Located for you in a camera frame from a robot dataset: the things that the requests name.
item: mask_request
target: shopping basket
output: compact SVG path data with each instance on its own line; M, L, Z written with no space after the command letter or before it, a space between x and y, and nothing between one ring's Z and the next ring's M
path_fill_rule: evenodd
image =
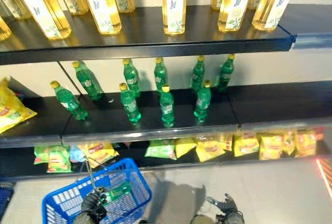
M143 215L152 193L132 159L125 158L104 167L103 170L93 173L93 178L96 187L103 186L107 190L125 181L131 186L130 193L122 195L105 207L107 216L101 220L101 224L132 224ZM72 223L81 210L84 197L92 189L91 179L87 176L46 195L43 199L43 223Z

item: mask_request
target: chip bag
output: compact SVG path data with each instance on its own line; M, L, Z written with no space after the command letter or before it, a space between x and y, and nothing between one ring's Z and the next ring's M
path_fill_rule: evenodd
M0 133L37 114L22 104L7 83L7 78L0 82Z

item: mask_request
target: black shelf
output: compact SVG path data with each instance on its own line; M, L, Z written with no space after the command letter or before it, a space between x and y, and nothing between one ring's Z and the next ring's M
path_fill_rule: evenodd
M209 5L188 6L186 31L165 35L161 7L137 8L121 14L120 34L100 35L90 13L72 17L69 38L49 41L32 20L9 23L12 36L0 44L0 65L140 57L169 57L200 54L288 51L292 37L278 27L272 32L251 26L253 11L245 14L241 29L222 33L217 29L219 12Z

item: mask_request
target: green bottle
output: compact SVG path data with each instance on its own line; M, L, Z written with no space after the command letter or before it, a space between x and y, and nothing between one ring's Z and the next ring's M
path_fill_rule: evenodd
M168 85L161 87L160 109L162 122L171 127L174 122L174 100Z
M155 67L155 82L157 87L157 93L161 94L161 87L166 84L167 70L162 62L161 57L156 58Z
M203 88L197 94L197 102L193 114L200 122L203 122L208 115L208 107L212 96L210 85L211 82L209 80L204 81Z
M120 101L123 105L128 119L132 123L137 123L141 119L141 113L137 107L135 95L132 91L129 91L125 83L119 85L121 90L120 92Z
M101 90L92 72L86 67L85 64L80 64L79 62L73 62L73 67L75 68L76 78L81 83L82 87L88 93L93 101L100 99Z
M129 90L135 95L135 98L140 97L141 91L139 86L139 80L135 67L130 63L129 59L123 59L123 75L128 84Z
M73 96L71 91L60 86L56 80L52 81L50 85L56 92L57 100L74 116L75 119L83 120L88 116L88 112L81 107L77 98Z
M202 86L203 77L204 77L204 57L200 55L197 59L197 63L192 70L192 80L191 80L191 89L197 93Z

